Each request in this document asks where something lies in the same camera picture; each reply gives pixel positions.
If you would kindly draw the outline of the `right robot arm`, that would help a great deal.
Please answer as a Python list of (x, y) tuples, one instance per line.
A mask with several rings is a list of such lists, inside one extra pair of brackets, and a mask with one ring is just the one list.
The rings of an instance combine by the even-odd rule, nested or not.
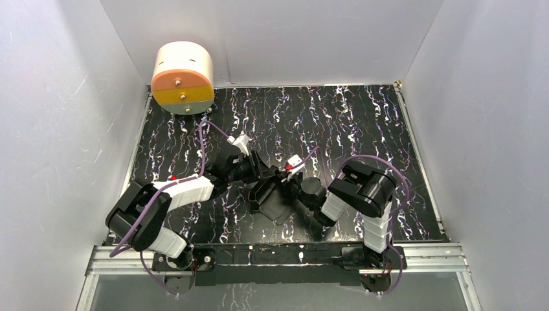
[(391, 207), (396, 180), (374, 167), (351, 160), (343, 165), (342, 176), (327, 187), (320, 179), (303, 173), (285, 173), (282, 192), (298, 200), (324, 227), (333, 227), (348, 209), (363, 218), (363, 245), (341, 249), (332, 262), (344, 269), (384, 268), (390, 262)]

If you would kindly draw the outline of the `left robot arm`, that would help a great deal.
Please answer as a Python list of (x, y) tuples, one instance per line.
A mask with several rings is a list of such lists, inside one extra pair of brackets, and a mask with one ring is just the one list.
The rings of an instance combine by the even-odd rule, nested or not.
[(230, 146), (208, 161), (202, 175), (167, 182), (132, 181), (107, 214), (106, 227), (135, 251), (154, 251), (178, 270), (195, 262), (193, 245), (164, 226), (168, 213), (184, 205), (207, 202), (227, 191), (230, 184), (256, 183), (275, 176), (255, 150), (244, 154)]

